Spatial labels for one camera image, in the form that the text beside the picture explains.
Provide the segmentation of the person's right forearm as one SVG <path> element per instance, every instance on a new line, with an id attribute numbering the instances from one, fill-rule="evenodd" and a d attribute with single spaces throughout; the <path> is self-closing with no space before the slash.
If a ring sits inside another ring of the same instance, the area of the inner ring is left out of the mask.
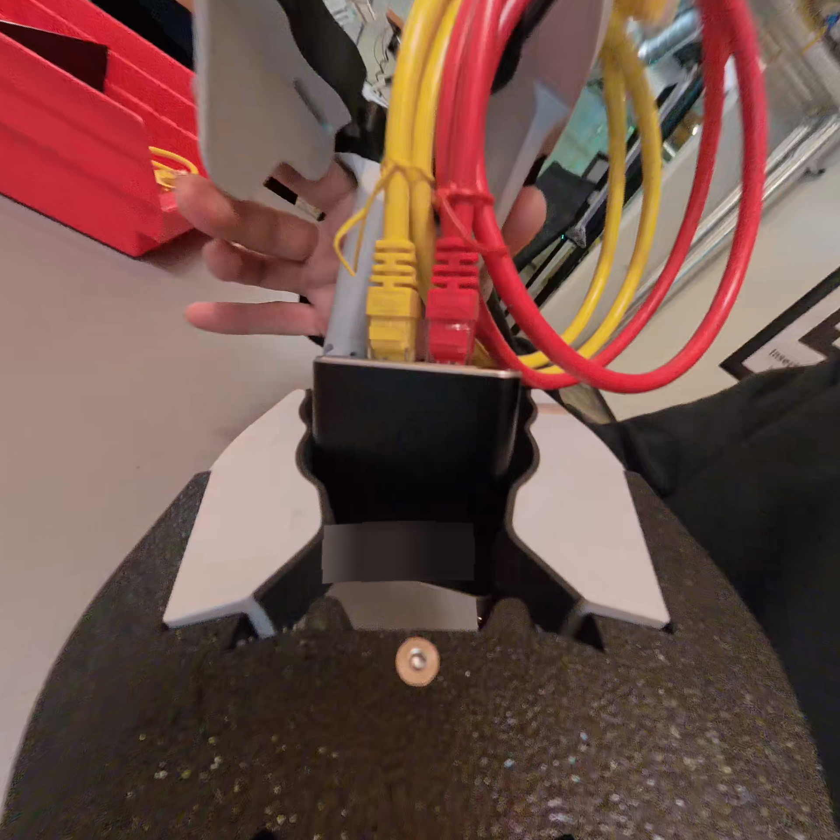
<path id="1" fill-rule="evenodd" d="M 838 358 L 583 424 L 728 577 L 782 659 L 826 773 L 837 773 Z"/>

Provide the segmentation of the black framed sign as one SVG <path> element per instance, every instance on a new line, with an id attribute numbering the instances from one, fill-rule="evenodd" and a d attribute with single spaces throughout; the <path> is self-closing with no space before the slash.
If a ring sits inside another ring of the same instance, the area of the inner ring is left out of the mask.
<path id="1" fill-rule="evenodd" d="M 839 355 L 839 269 L 720 363 L 740 381 L 753 374 L 819 364 Z"/>

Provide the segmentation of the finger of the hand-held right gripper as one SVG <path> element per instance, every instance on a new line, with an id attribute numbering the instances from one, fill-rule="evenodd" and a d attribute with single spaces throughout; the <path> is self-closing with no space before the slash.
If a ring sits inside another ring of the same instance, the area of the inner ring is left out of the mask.
<path id="1" fill-rule="evenodd" d="M 534 162 L 568 122 L 599 57 L 610 1 L 556 1 L 541 12 L 514 56 L 510 80 L 491 94 L 486 180 L 497 220 L 508 218 Z"/>
<path id="2" fill-rule="evenodd" d="M 215 185 L 247 200 L 283 164 L 323 178 L 350 112 L 304 57 L 282 5 L 196 1 L 192 31 L 199 147 Z"/>

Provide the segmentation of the black bin divider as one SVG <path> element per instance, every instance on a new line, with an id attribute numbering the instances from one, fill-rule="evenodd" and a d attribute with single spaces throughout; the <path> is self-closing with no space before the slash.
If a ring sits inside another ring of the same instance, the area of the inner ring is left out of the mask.
<path id="1" fill-rule="evenodd" d="M 1 21 L 1 32 L 90 88 L 105 92 L 109 48 L 96 41 Z"/>

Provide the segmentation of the person's right hand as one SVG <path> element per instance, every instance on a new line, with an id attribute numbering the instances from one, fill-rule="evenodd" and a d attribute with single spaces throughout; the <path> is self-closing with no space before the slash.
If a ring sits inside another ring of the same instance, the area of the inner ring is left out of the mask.
<path id="1" fill-rule="evenodd" d="M 338 229 L 354 212 L 356 181 L 341 163 L 310 181 L 286 164 L 278 182 L 318 209 L 318 222 L 250 201 L 239 201 L 200 175 L 182 175 L 174 195 L 179 212 L 208 237 L 203 259 L 218 280 L 296 301 L 200 301 L 185 320 L 208 333 L 281 335 L 321 340 L 328 327 L 340 260 L 333 250 Z"/>

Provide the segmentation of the black office chair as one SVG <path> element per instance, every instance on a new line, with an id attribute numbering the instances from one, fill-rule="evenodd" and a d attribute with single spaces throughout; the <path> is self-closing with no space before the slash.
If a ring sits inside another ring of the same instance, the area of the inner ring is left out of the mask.
<path id="1" fill-rule="evenodd" d="M 604 153 L 597 153 L 582 175 L 565 169 L 561 163 L 552 162 L 535 182 L 547 204 L 545 222 L 533 241 L 515 258 L 519 271 L 554 246 L 562 245 L 569 232 L 577 231 L 583 238 L 573 239 L 574 244 L 592 240 L 588 227 L 606 210 L 609 162 Z"/>

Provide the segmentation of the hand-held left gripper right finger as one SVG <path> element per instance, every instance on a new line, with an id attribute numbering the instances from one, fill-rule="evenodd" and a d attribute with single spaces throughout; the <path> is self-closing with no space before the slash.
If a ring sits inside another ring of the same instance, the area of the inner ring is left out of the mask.
<path id="1" fill-rule="evenodd" d="M 522 399 L 530 464 L 511 487 L 507 525 L 527 556 L 520 595 L 544 630 L 574 636 L 596 618 L 668 631 L 671 616 L 627 476 L 581 419 L 542 392 Z"/>

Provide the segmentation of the black ethernet splitter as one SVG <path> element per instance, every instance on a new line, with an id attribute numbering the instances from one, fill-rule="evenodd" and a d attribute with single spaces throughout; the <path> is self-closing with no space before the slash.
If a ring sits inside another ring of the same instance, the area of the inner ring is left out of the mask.
<path id="1" fill-rule="evenodd" d="M 521 397 L 509 371 L 318 358 L 311 456 L 329 503 L 324 584 L 485 591 Z"/>

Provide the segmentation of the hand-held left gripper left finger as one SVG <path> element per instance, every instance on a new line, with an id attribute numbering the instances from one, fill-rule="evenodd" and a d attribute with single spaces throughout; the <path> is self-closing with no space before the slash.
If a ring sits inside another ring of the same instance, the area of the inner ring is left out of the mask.
<path id="1" fill-rule="evenodd" d="M 164 609 L 180 629 L 245 616 L 258 637 L 277 634 L 259 591 L 319 533 L 319 493 L 298 450 L 308 432 L 296 390 L 254 421 L 217 457 Z"/>

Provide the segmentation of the red plastic bin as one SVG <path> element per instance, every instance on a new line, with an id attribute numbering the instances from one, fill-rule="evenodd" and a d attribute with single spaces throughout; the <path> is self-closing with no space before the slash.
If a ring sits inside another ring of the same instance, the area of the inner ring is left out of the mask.
<path id="1" fill-rule="evenodd" d="M 2 195 L 131 257 L 181 237 L 173 174 L 204 175 L 183 41 L 145 2 L 5 1 L 2 20 L 108 47 L 105 92 L 2 34 Z"/>

